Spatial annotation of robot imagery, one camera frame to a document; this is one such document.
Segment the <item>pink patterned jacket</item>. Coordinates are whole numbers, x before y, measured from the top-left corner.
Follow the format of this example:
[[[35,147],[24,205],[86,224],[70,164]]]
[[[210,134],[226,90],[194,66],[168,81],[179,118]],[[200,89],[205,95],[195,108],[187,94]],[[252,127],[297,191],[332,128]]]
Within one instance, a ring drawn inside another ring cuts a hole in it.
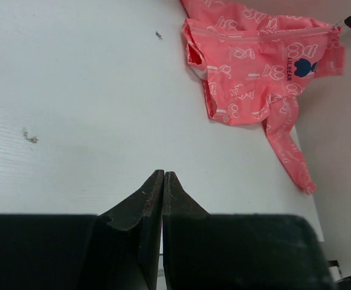
[[[315,191],[291,137],[297,97],[311,80],[340,76],[340,24],[270,15],[238,2],[183,1],[187,63],[202,80],[208,116],[229,126],[260,123],[295,185]]]

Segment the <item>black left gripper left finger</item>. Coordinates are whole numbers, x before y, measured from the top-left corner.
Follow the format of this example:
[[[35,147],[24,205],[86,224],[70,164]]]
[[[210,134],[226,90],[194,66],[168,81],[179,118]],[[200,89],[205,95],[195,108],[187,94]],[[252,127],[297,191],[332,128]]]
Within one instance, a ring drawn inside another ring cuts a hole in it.
[[[100,289],[156,289],[161,242],[164,171],[103,213]]]

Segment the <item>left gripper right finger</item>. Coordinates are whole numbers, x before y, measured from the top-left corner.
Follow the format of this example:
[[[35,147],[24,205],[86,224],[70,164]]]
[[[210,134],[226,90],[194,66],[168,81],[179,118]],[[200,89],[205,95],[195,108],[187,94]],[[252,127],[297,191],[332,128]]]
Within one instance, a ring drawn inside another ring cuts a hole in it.
[[[223,289],[223,240],[211,215],[167,172],[163,196],[164,272],[169,289]]]

